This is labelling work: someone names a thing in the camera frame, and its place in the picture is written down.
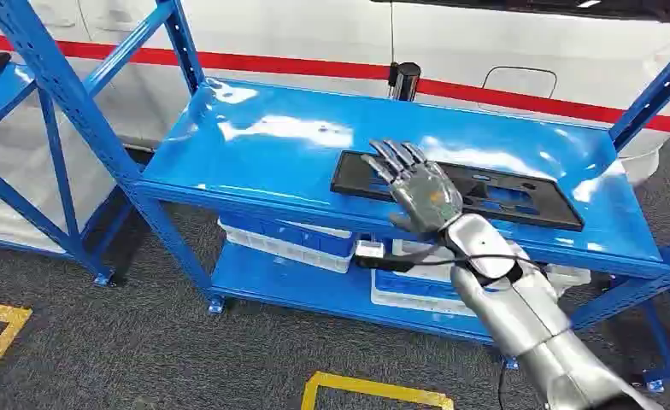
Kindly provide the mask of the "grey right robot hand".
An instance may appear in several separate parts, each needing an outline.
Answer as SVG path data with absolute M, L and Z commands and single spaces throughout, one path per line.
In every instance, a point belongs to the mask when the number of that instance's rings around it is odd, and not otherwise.
M 370 145 L 383 158 L 379 163 L 367 154 L 365 161 L 387 184 L 391 197 L 401 206 L 401 214 L 389 215 L 390 222 L 404 231 L 434 235 L 462 214 L 460 192 L 444 170 L 427 160 L 417 146 L 391 140 L 371 140 Z

